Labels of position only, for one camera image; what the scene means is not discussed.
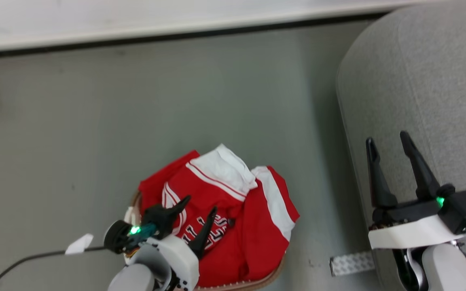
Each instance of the gray fabric chair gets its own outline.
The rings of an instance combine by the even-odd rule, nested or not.
[[[368,225],[373,211],[364,145],[368,136],[377,143],[381,167],[399,202],[416,198],[399,138],[403,129],[440,184],[466,189],[466,1],[414,6],[381,18],[348,51],[337,85]],[[391,251],[375,251],[374,258],[384,289],[403,291]]]

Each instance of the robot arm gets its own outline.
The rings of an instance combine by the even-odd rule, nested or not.
[[[466,190],[440,186],[409,134],[402,131],[400,138],[417,184],[417,200],[404,203],[389,190],[374,140],[366,140],[372,249],[392,249],[408,291],[466,290],[466,255],[457,243],[448,244],[466,236]]]
[[[116,221],[104,239],[106,249],[129,258],[112,280],[108,291],[172,291],[175,287],[192,291],[199,280],[199,260],[216,214],[209,213],[205,225],[188,245],[173,236],[172,225],[189,202],[186,197],[170,209],[161,205],[148,208],[140,226]]]

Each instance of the white wall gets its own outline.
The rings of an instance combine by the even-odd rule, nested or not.
[[[0,0],[0,50],[385,11],[428,0]]]

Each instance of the white tag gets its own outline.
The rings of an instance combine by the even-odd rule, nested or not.
[[[92,234],[84,234],[81,238],[78,240],[74,241],[73,243],[68,246],[65,254],[67,255],[73,255],[73,254],[80,254],[89,247],[91,244],[91,241],[93,241],[93,235]]]
[[[127,212],[125,213],[123,221],[132,225],[140,225],[141,215],[139,214],[139,208],[129,206],[129,208],[127,208]]]

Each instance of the green led light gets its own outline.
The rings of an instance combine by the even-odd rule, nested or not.
[[[131,231],[130,231],[129,233],[130,233],[130,234],[137,234],[137,233],[140,232],[140,231],[141,231],[141,227],[139,227],[139,226],[133,226],[133,227],[131,228]]]
[[[445,201],[445,198],[436,197],[436,201],[438,201],[438,205],[440,206],[440,208],[442,208],[443,202]]]

